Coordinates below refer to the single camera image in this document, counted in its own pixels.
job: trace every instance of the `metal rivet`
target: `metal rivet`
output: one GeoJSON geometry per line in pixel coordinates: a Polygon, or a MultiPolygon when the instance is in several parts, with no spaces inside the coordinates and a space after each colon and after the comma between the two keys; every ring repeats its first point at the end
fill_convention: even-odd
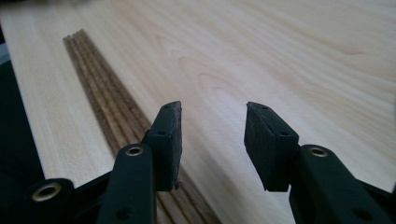
{"type": "Polygon", "coordinates": [[[317,156],[317,157],[327,157],[327,152],[321,148],[318,147],[311,147],[309,148],[309,152],[313,155],[313,156],[317,156]]]}
{"type": "Polygon", "coordinates": [[[55,197],[59,192],[61,192],[61,188],[62,185],[55,182],[46,184],[33,193],[32,200],[35,202],[44,202],[55,197]]]}
{"type": "Polygon", "coordinates": [[[142,154],[144,149],[142,147],[131,147],[128,150],[126,150],[126,155],[127,156],[138,156],[142,154]]]}

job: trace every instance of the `light wooden board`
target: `light wooden board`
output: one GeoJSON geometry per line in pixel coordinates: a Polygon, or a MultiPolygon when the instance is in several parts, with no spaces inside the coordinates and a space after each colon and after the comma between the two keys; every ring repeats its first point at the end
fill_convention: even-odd
{"type": "Polygon", "coordinates": [[[332,149],[357,178],[396,180],[394,1],[37,1],[0,20],[46,177],[76,185],[113,157],[62,38],[84,29],[153,121],[183,104],[182,165],[224,223],[291,223],[243,145],[248,101],[332,149]]]}

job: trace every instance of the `wood veneer strip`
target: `wood veneer strip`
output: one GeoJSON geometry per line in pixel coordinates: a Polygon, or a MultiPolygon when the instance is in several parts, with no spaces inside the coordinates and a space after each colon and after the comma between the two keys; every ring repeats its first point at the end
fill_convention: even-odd
{"type": "MultiPolygon", "coordinates": [[[[88,35],[78,31],[65,37],[64,45],[113,154],[139,142],[149,120],[88,35]]],[[[182,167],[178,178],[179,190],[157,194],[157,222],[219,223],[182,167]]]]}

